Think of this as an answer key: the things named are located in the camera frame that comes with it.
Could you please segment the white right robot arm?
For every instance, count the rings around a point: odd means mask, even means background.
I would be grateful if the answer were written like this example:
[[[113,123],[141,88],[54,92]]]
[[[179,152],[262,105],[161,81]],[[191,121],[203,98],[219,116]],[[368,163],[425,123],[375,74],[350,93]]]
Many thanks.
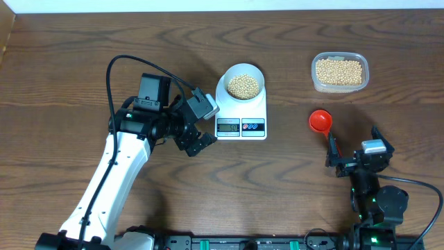
[[[359,222],[336,242],[337,249],[399,248],[395,227],[404,221],[409,195],[394,185],[379,184],[377,174],[388,167],[395,149],[377,127],[372,127],[371,135],[371,140],[363,141],[361,149],[347,158],[341,155],[332,133],[326,136],[325,165],[335,168],[337,177],[350,179],[352,209],[359,215]]]

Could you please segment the clear plastic container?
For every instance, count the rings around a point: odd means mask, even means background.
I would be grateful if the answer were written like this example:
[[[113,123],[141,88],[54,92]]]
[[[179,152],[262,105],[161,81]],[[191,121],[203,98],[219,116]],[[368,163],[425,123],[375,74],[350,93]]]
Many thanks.
[[[320,59],[332,59],[332,60],[351,60],[357,61],[361,64],[362,67],[362,82],[360,85],[329,85],[321,83],[316,76],[315,64]],[[356,92],[364,89],[370,79],[370,71],[368,66],[368,61],[358,53],[352,52],[322,52],[318,54],[312,61],[311,64],[311,77],[314,83],[314,87],[319,92],[325,93],[350,93]]]

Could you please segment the white digital kitchen scale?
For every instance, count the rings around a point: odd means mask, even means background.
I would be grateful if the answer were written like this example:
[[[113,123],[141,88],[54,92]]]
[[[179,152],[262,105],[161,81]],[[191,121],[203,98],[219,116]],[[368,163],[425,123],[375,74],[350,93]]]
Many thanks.
[[[252,101],[237,101],[223,89],[221,79],[216,87],[214,133],[219,140],[265,140],[267,138],[266,89]]]

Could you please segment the pile of soybeans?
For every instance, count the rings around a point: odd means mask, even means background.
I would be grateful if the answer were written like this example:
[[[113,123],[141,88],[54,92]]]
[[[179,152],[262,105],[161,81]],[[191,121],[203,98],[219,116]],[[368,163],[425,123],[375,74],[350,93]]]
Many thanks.
[[[320,59],[315,64],[316,76],[329,85],[360,85],[362,67],[357,61]],[[236,99],[247,100],[259,94],[259,83],[250,75],[235,76],[228,83],[228,94]]]

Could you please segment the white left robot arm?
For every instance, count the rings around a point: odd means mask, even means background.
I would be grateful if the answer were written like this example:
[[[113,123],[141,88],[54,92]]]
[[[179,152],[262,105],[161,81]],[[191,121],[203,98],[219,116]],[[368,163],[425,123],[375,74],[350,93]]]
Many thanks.
[[[183,93],[169,99],[165,76],[143,74],[136,96],[127,98],[114,117],[101,161],[75,211],[57,234],[43,233],[36,249],[163,249],[164,243],[141,228],[117,237],[117,224],[133,183],[159,139],[174,139],[193,157],[216,142],[195,124],[218,111],[211,94],[200,88],[190,99]]]

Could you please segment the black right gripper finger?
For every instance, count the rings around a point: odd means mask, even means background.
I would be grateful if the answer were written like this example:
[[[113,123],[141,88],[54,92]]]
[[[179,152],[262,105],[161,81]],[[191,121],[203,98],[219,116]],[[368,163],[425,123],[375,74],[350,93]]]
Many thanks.
[[[326,167],[342,167],[343,156],[339,146],[336,143],[336,138],[331,132],[327,135],[328,150],[325,160]]]
[[[386,147],[387,153],[393,153],[395,151],[394,147],[388,142],[388,140],[380,133],[376,126],[371,128],[371,135],[374,140],[381,140]]]

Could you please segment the red measuring scoop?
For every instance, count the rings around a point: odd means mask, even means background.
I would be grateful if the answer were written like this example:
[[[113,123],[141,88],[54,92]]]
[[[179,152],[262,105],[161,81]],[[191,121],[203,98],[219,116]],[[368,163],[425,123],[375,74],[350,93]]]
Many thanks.
[[[309,127],[313,132],[323,134],[327,140],[327,135],[331,132],[332,127],[331,114],[323,109],[315,110],[309,116]]]

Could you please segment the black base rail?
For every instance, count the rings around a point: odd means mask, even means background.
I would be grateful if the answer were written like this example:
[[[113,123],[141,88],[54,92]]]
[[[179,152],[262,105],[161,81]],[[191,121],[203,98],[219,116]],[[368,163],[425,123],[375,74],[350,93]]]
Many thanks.
[[[305,250],[350,249],[345,237],[312,230],[304,236],[231,237],[197,236],[192,233],[154,231],[132,226],[116,239],[115,249],[152,250]]]

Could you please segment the white round bowl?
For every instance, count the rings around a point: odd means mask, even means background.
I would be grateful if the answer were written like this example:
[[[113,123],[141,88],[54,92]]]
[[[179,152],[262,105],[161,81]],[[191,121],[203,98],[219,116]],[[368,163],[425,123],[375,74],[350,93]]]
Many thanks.
[[[237,101],[258,99],[265,91],[263,73],[248,63],[231,66],[223,75],[222,83],[223,89]]]

